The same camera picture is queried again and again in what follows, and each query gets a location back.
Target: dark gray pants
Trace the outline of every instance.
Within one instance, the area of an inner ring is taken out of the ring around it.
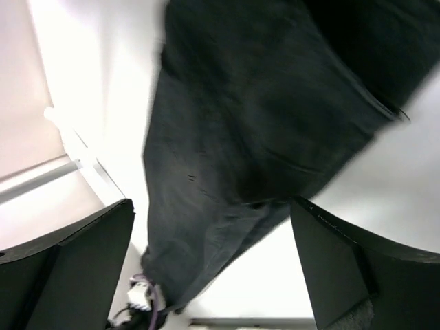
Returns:
[[[342,24],[335,8],[329,16]],[[171,0],[166,9],[144,154],[150,208],[142,267],[162,285],[168,310],[286,219],[290,198],[320,191],[398,117],[439,57],[438,23],[425,33],[420,22],[414,29],[393,11],[379,12],[383,22],[359,30],[369,39],[348,43],[330,27],[323,36],[325,18],[317,26],[309,9],[297,0]],[[370,49],[386,36],[392,49]],[[387,58],[416,36],[422,64]],[[359,64],[363,47],[371,55]],[[400,81],[388,90],[383,79],[393,74]]]

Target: black fabric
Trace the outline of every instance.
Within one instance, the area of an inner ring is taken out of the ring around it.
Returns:
[[[328,184],[437,62],[436,1],[373,3],[170,0],[142,257],[168,310]]]

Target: white wall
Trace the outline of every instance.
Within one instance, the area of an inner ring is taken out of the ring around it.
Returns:
[[[28,0],[54,106],[135,204],[132,242],[146,246],[141,161],[157,73],[158,0]]]
[[[0,0],[0,181],[64,155],[25,0]]]
[[[157,0],[29,0],[54,105],[73,116],[135,202],[146,245],[140,154],[157,72]],[[408,107],[411,123],[380,135],[315,202],[372,231],[440,251],[440,81]],[[288,223],[227,269],[189,309],[199,317],[310,317]]]

